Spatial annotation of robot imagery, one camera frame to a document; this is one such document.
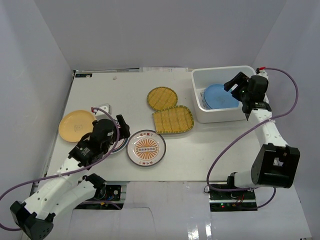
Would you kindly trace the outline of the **blue plate with bear print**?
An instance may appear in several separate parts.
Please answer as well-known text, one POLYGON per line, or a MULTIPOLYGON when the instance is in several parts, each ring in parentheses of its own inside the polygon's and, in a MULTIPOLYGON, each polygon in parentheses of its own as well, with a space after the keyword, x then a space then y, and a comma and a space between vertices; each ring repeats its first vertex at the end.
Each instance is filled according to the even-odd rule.
POLYGON ((206 105, 212 109, 231 109, 239 106, 239 101, 236 100, 230 91, 225 91, 223 84, 212 84, 203 92, 203 98, 206 105))

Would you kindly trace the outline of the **yellow plate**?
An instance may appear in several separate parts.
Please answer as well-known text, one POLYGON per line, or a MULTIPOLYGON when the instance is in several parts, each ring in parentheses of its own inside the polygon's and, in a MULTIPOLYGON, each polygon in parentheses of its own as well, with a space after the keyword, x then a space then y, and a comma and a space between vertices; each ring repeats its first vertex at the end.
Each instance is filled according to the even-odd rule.
POLYGON ((79 142, 87 133, 93 130, 95 116, 86 110, 76 110, 68 113, 59 123, 60 137, 70 143, 79 142))

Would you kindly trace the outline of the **plain blue plate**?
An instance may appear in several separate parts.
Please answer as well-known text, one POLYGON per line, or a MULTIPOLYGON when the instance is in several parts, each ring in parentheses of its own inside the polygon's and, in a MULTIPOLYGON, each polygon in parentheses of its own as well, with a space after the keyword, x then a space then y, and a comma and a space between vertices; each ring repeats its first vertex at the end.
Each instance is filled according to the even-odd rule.
POLYGON ((205 89, 202 89, 200 92, 200 96, 201 96, 201 102, 202 102, 203 108, 206 109, 206 101, 204 99, 204 92, 205 92, 205 89))

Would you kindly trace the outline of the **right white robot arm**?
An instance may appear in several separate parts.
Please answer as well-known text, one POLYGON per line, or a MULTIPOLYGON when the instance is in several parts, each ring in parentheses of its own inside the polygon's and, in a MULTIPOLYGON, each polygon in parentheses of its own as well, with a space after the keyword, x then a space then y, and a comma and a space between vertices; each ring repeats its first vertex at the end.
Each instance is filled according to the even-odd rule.
POLYGON ((224 84, 224 89, 242 103, 242 112, 254 125, 260 150, 248 171, 234 173, 234 182, 225 188, 226 195, 236 200, 244 188, 290 188, 296 175, 300 151, 282 138, 273 120, 272 109, 265 100, 269 81, 265 71, 248 77, 239 72, 224 84))

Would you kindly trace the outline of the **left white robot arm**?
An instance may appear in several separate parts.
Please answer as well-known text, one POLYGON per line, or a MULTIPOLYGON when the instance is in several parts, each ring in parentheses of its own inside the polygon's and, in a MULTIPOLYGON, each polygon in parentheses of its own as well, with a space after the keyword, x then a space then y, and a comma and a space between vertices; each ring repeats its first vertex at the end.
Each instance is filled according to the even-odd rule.
POLYGON ((54 227, 54 219, 72 211, 83 202, 105 196, 106 181, 87 171, 107 156, 118 140, 130 137, 130 127, 122 115, 116 120, 95 120, 92 132, 85 134, 69 152, 58 176, 48 180, 33 195, 10 206, 14 222, 32 240, 45 239, 54 227))

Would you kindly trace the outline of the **white plastic bin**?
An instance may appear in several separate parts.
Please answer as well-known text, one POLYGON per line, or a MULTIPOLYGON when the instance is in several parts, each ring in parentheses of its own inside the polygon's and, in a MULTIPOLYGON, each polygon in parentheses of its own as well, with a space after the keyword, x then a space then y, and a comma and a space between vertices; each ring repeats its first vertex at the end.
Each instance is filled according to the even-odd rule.
POLYGON ((224 85, 239 72, 243 72, 248 77, 256 75, 255 70, 247 65, 225 66, 213 68, 199 68, 191 72, 193 86, 193 104, 197 120, 202 123, 219 123, 245 120, 247 117, 242 110, 242 103, 239 101, 237 108, 210 109, 206 104, 203 108, 200 92, 213 84, 224 85))

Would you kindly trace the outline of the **white plate green red rim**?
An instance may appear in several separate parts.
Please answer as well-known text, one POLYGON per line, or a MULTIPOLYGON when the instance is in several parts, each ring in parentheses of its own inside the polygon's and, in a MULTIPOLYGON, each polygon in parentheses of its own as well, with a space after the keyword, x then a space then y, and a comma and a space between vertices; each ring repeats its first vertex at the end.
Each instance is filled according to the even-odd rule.
POLYGON ((118 152, 120 152, 121 150, 123 150, 127 144, 128 144, 129 138, 123 138, 120 139, 117 144, 115 145, 113 151, 111 152, 111 154, 116 154, 118 152))

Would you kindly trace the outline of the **white plate orange sunburst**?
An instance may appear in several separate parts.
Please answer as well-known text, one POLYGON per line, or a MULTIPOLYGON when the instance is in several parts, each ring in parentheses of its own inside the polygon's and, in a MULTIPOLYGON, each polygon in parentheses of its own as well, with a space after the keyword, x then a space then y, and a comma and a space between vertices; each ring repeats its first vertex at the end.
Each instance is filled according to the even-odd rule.
POLYGON ((129 160, 140 167, 158 164, 165 156, 167 145, 164 138, 153 130, 134 133, 126 145, 129 160))

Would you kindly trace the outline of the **round woven bamboo tray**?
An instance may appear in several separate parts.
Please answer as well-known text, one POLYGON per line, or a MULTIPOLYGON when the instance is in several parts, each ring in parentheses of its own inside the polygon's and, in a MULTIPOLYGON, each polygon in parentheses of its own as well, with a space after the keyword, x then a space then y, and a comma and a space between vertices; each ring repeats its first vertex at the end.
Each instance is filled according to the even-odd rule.
POLYGON ((178 95, 173 89, 160 86, 152 89, 146 100, 154 111, 161 111, 169 107, 175 107, 178 103, 178 95))

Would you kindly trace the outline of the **fan-shaped woven bamboo tray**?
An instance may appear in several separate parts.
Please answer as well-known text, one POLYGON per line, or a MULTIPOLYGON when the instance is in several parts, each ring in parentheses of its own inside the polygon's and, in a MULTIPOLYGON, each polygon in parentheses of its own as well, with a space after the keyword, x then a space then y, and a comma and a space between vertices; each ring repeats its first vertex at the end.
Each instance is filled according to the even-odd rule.
POLYGON ((195 124, 190 109, 177 105, 152 114, 157 134, 181 134, 190 131, 195 124))

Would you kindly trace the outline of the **dark label sticker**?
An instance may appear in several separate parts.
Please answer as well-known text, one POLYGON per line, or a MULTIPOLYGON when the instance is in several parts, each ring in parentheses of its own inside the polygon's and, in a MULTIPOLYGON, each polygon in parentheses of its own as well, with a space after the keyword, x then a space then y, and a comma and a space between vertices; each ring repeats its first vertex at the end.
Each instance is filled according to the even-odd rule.
POLYGON ((92 77, 92 73, 77 73, 75 74, 75 78, 91 78, 92 77))

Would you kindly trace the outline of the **white paper sheets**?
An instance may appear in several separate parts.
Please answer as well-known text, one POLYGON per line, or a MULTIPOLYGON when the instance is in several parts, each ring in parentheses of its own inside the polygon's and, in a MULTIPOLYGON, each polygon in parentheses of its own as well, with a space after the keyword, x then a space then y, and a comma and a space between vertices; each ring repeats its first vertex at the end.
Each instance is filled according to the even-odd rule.
POLYGON ((188 67, 140 67, 140 73, 159 72, 159 73, 175 73, 175 72, 189 72, 188 67))

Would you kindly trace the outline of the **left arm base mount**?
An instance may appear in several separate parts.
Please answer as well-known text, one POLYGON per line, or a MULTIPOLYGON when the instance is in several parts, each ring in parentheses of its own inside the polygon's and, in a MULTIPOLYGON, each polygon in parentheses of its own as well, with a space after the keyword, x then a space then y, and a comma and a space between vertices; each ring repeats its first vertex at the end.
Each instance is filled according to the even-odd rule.
POLYGON ((106 185, 104 190, 96 197, 86 200, 78 205, 79 210, 121 210, 123 200, 121 197, 121 185, 106 185))

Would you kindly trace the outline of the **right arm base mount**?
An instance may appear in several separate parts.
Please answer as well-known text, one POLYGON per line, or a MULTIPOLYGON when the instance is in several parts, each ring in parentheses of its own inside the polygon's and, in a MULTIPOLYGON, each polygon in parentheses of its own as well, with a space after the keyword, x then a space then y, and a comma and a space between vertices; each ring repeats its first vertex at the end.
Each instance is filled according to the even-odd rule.
POLYGON ((203 189, 208 194, 210 211, 242 212, 256 211, 257 201, 254 191, 214 191, 207 185, 203 189))

